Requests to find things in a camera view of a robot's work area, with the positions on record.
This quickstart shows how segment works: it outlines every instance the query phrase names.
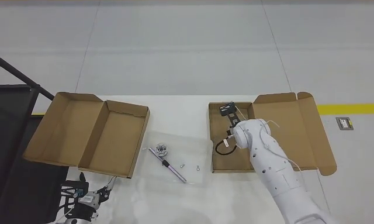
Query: cable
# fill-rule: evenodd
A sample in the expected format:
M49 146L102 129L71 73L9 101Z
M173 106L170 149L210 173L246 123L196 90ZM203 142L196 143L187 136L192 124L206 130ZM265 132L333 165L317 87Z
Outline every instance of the cable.
M231 138L231 137L233 137L233 135L228 136L227 138L225 138L225 140L227 140L227 139L229 139L229 138ZM220 152L218 151L218 146L219 146L220 144L222 144L223 141L224 141L224 140L219 141L218 144L216 144L216 147L214 148L214 150L216 151L216 153L218 153L219 155L222 155L222 156L230 155L230 154L233 153L233 152L235 151L235 149L238 147L238 146L235 144L234 148L233 148L230 152L228 152L228 153L220 153Z
M60 217L59 219L57 219L57 220L54 222L54 224L56 224L56 223L59 222L63 217L65 217L66 215L68 215L68 214L72 211L72 209L74 209L74 205L72 205L71 209L70 209L67 213L65 213L62 217Z
M244 120L247 120L247 119L244 117L244 115L241 113L240 109L239 109L237 106L235 106L235 108L239 111L239 113L240 113L241 116L244 118Z
M69 205L73 205L73 204L74 204L74 202L72 202L72 203L68 203L68 204L63 204L63 205L61 205L60 207L58 207L58 210L62 209L62 208L65 207L65 206L69 206Z
M261 139L261 142L262 142L262 144L264 145L264 148L266 148L267 150L269 150L272 154L274 154L274 155L276 155L276 156L278 156L278 157L280 157L280 158L283 158L283 159L285 159L285 160L291 162L292 164L294 164L294 165L297 167L297 169L299 169L300 174L302 175L302 180L303 180L304 188L305 188L305 190L307 191L306 183L305 183L305 179L304 179L304 175L303 175L303 172L302 172L302 170L300 169L299 165L296 164L296 162L294 162L293 160L291 160L291 159L289 159L289 158L287 158L287 157L284 157L284 156L282 156L282 155L279 155L278 153L275 153L274 151L272 151L272 150L268 147L268 144L265 144L264 140L262 139L262 136L261 136L262 129L263 129L263 127L265 127L266 125L269 125L269 124L268 124L269 122L272 122L272 123L274 123L277 127L280 127L278 124L276 124L276 122L274 122L274 121L272 121L272 120L267 121L265 124L263 124L263 125L261 126L261 128L260 128L260 130L259 130L259 138Z
M113 177L109 180L109 182L107 183L107 185L109 185L110 182L112 182L112 179L114 179L115 177L117 177L117 176L113 176Z

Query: black cable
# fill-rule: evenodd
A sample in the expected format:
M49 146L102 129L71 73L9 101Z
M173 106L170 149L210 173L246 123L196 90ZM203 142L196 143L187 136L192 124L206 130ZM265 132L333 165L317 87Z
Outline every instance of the black cable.
M114 179L115 177L117 177L117 176L113 176L113 177L109 180L109 183L108 183L108 184L110 184L110 182L112 182L112 179Z
M235 149L237 148L237 146L235 145L234 148L233 148L230 152L228 152L228 153L220 153L220 152L218 151L218 146L219 146L220 144L222 144L222 143L223 143L223 140L219 141L218 144L216 145L216 147L214 148L214 150L216 151L216 153L218 153L219 155L222 155L222 156L230 155L230 154L233 153L233 152L235 151Z
M61 205L60 207L58 207L58 210L62 209L62 208L65 207L65 206L69 206L69 205L73 205L73 204L74 204L74 202L72 202L72 203L67 203L67 204L63 204L63 205Z

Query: white wire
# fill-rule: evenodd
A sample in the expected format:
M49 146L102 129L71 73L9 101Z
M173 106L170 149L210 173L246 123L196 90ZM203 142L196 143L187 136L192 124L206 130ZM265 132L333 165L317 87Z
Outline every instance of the white wire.
M241 113L240 109L239 109L237 106L235 106L235 108L239 111L239 113L240 113L241 116L244 118L244 120L247 120L247 119L244 117L244 115Z
M272 123L274 123L277 127L280 127L278 124L276 124L276 122L274 122L274 121L272 121L272 120L267 121L265 124L263 124L263 125L261 126L261 128L260 128L260 130L259 130L259 138L261 139L261 142L262 142L262 144L264 145L264 148L266 148L267 150L269 150L272 154L274 154L274 155L276 155L276 156L278 156L278 157L281 157L281 158L283 158L283 159L285 159L285 160L287 160L287 161L293 163L294 165L296 165L296 167L297 167L297 168L299 169L299 171L300 171L300 174L302 175L302 180L303 180L304 188L305 188L305 190L307 191L306 183L305 183L305 179L304 179L304 175L303 175L303 172L301 171L299 165L296 164L296 162L294 162L293 160L291 160L291 159L289 159L289 158L287 158L287 157L284 157L284 156L282 156L282 155L279 155L278 153L275 153L275 152L272 151L269 147L265 147L266 144L265 144L265 142L264 142L263 139L262 139L261 132L262 132L263 127L265 127L266 125L269 125L269 124L268 124L269 122L272 122Z
M66 215L68 215L68 214L72 211L72 209L74 209L74 205L72 205L71 209L70 209L67 213L65 213L62 217L60 217L57 221L55 221L54 224L56 224L56 223L59 222L63 217L65 217Z

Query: yellow tape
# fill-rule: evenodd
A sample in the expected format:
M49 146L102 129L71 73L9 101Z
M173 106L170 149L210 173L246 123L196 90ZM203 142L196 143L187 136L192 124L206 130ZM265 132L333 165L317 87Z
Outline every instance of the yellow tape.
M372 114L374 104L318 105L320 115Z

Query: black panel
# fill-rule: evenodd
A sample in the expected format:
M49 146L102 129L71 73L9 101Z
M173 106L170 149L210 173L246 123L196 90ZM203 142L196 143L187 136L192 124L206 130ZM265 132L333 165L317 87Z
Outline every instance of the black panel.
M56 219L60 185L68 167L34 163L22 158L42 116L29 119L11 173L0 199L0 223L41 224Z
M27 85L0 85L0 197L37 95Z

